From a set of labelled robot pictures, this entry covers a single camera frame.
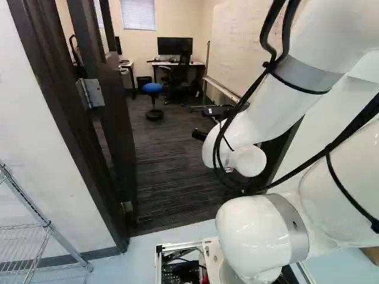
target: black monitor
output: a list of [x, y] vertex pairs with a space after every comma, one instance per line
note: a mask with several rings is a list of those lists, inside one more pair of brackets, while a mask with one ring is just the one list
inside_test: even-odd
[[159, 55], [192, 55], [192, 37], [158, 37]]

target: dark door frame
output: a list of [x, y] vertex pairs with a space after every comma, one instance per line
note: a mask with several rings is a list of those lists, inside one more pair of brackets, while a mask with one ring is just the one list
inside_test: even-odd
[[54, 0], [7, 0], [21, 42], [57, 127], [118, 250], [129, 235], [97, 135], [75, 86]]
[[105, 56], [93, 0], [67, 0], [76, 40], [88, 79], [98, 79], [105, 106], [97, 108], [112, 157], [116, 188], [130, 218], [138, 214], [137, 159], [119, 59], [110, 18], [109, 5], [101, 0], [108, 47]]

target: white wall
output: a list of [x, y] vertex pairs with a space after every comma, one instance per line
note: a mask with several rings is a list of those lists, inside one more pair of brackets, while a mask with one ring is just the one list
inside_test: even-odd
[[[0, 159], [79, 251], [115, 246], [54, 122], [6, 1], [0, 1]], [[0, 225], [31, 218], [6, 185]], [[51, 246], [49, 255], [66, 254]]]

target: white floor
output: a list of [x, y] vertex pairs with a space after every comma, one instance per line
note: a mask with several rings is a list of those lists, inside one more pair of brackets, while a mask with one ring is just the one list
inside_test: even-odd
[[[88, 284], [155, 283], [154, 250], [156, 244], [197, 241], [216, 235], [214, 220], [179, 227], [131, 239], [126, 254], [94, 260]], [[376, 284], [379, 267], [374, 266], [357, 248], [339, 251], [305, 262], [317, 284]]]

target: baseboard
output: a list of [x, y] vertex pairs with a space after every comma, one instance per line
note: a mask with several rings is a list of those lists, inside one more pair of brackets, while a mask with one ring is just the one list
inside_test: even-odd
[[[116, 256], [120, 254], [118, 247], [107, 247], [100, 250], [91, 250], [81, 253], [85, 260], [101, 259], [104, 257]], [[76, 263], [77, 261], [70, 255], [44, 257], [40, 260], [38, 268], [59, 266]]]

